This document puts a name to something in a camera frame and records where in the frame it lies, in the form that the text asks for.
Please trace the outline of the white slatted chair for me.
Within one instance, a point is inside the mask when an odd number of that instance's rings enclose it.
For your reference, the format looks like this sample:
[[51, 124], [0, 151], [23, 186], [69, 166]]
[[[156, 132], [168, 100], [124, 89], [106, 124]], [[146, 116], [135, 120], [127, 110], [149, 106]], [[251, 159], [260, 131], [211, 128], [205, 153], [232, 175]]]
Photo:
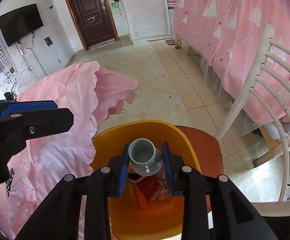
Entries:
[[276, 202], [254, 203], [257, 211], [260, 211], [265, 216], [290, 216], [290, 198], [285, 198], [286, 190], [288, 188], [289, 177], [289, 144], [284, 133], [282, 122], [276, 111], [269, 105], [268, 101], [256, 90], [257, 86], [265, 89], [275, 102], [282, 109], [284, 115], [288, 118], [290, 124], [290, 105], [279, 92], [277, 92], [263, 77], [262, 74], [266, 73], [276, 83], [280, 84], [283, 89], [290, 95], [290, 64], [285, 60], [276, 56], [271, 49], [280, 49], [290, 56], [290, 48], [283, 45], [281, 42], [274, 40], [275, 28], [270, 24], [265, 24], [262, 31], [261, 40], [256, 51], [252, 66], [247, 75], [247, 78], [242, 85], [237, 98], [231, 106], [225, 121], [220, 130], [215, 135], [215, 139], [220, 141], [228, 131], [234, 120], [237, 118], [243, 106], [247, 103], [250, 96], [256, 98], [261, 104], [261, 109], [265, 112], [265, 117], [261, 121], [261, 125], [272, 122], [279, 133], [281, 140], [280, 144], [276, 147], [284, 160], [281, 190], [278, 200]]

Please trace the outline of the white louvered wardrobe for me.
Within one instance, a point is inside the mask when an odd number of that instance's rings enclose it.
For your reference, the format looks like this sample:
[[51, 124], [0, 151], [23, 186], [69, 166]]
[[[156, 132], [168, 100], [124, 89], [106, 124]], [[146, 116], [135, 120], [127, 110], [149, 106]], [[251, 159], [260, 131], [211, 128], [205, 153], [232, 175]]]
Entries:
[[133, 43], [172, 37], [166, 0], [122, 0]]

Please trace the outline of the red knitted sock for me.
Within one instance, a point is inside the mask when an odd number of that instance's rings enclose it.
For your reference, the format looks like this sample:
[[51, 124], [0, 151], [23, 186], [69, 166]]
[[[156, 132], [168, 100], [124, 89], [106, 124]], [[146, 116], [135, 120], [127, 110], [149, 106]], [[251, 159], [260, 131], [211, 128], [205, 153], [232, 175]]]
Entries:
[[136, 173], [128, 173], [128, 179], [133, 184], [140, 210], [148, 209], [149, 203], [155, 200], [164, 202], [170, 197], [166, 180], [156, 176], [144, 177]]

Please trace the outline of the orange plastic bin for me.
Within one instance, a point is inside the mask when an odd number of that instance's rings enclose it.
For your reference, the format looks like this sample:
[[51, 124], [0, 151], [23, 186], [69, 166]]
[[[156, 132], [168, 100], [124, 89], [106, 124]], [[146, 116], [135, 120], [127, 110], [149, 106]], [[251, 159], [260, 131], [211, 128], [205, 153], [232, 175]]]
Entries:
[[202, 175], [217, 178], [224, 173], [221, 148], [212, 135], [193, 127], [177, 126], [177, 128], [191, 143]]

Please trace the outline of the pink bed sheet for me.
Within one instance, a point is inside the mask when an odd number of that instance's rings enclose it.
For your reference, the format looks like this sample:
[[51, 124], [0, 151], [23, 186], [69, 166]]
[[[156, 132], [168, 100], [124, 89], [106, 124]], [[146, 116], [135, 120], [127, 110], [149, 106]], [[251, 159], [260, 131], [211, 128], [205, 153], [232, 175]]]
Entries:
[[29, 140], [8, 162], [11, 177], [0, 184], [0, 230], [8, 239], [16, 237], [65, 175], [93, 172], [92, 138], [103, 121], [133, 102], [137, 88], [135, 79], [93, 61], [51, 74], [18, 96], [18, 101], [52, 100], [73, 113], [74, 124], [66, 133]]

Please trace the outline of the small doormat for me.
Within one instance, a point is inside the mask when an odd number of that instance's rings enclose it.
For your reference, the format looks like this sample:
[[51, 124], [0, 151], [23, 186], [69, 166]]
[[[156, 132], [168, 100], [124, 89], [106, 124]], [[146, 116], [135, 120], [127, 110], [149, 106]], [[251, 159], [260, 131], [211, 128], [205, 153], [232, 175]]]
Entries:
[[167, 39], [165, 40], [165, 42], [169, 45], [169, 46], [175, 46], [176, 41], [174, 39]]

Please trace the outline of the eye chart poster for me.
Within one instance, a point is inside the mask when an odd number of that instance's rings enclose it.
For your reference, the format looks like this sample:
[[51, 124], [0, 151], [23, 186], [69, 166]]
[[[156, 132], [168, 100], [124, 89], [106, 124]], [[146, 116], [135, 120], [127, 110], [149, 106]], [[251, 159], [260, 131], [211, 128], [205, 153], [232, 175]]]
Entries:
[[16, 76], [17, 69], [0, 37], [0, 69], [9, 73], [12, 77]]

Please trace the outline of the yellow plastic chair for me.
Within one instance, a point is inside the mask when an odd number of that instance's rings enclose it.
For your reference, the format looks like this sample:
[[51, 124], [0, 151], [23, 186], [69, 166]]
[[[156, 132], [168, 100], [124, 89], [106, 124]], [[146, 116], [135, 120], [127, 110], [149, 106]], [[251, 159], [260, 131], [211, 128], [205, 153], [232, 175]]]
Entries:
[[[122, 153], [125, 144], [138, 138], [150, 140], [159, 150], [167, 142], [172, 154], [181, 156], [186, 165], [200, 168], [182, 126], [159, 120], [130, 122], [96, 135], [92, 139], [96, 153], [91, 167], [97, 170], [107, 165]], [[160, 201], [154, 194], [162, 184], [155, 176], [137, 184], [127, 180], [122, 196], [108, 199], [112, 234], [117, 239], [165, 239], [181, 233], [184, 197], [167, 196]]]

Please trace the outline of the black wall television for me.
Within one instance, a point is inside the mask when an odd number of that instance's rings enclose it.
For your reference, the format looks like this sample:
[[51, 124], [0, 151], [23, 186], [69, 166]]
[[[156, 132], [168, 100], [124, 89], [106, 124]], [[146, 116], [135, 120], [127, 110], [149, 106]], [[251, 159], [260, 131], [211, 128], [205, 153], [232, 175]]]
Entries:
[[0, 30], [7, 46], [43, 27], [37, 4], [30, 4], [0, 16]]

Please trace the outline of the dark brown door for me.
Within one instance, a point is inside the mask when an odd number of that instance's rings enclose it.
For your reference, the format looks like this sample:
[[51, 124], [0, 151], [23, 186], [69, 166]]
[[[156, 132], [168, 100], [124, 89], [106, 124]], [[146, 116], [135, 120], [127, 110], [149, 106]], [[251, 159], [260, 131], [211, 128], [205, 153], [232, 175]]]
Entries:
[[111, 40], [118, 33], [108, 0], [65, 0], [85, 51]]

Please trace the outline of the pink tree pattern curtain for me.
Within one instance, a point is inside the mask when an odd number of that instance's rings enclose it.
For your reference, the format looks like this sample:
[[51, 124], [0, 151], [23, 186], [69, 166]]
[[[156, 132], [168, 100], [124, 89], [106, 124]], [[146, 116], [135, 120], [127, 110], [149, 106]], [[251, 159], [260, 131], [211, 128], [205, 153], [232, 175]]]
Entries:
[[176, 0], [175, 32], [206, 59], [234, 98], [244, 84], [262, 36], [290, 49], [290, 0]]

